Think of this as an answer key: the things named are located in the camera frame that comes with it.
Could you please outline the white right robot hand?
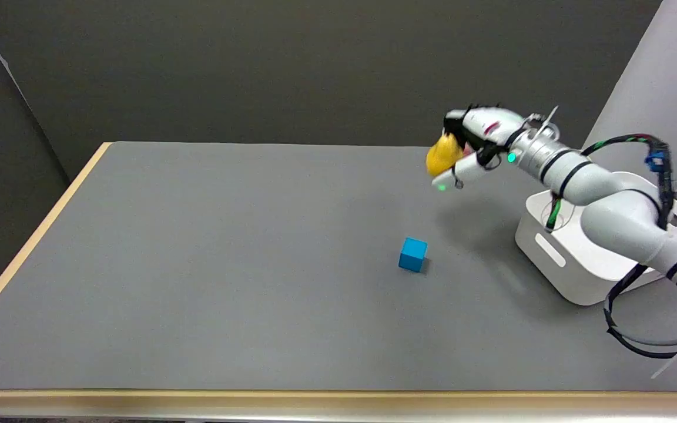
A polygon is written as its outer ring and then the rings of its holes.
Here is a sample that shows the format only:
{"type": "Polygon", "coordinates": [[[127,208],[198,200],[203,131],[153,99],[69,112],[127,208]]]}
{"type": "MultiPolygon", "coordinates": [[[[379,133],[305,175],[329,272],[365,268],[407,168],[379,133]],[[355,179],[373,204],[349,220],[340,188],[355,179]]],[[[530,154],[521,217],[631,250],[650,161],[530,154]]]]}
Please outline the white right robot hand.
{"type": "Polygon", "coordinates": [[[425,168],[439,191],[462,189],[500,165],[525,118],[506,108],[470,106],[444,115],[441,136],[428,150],[425,168]]]}

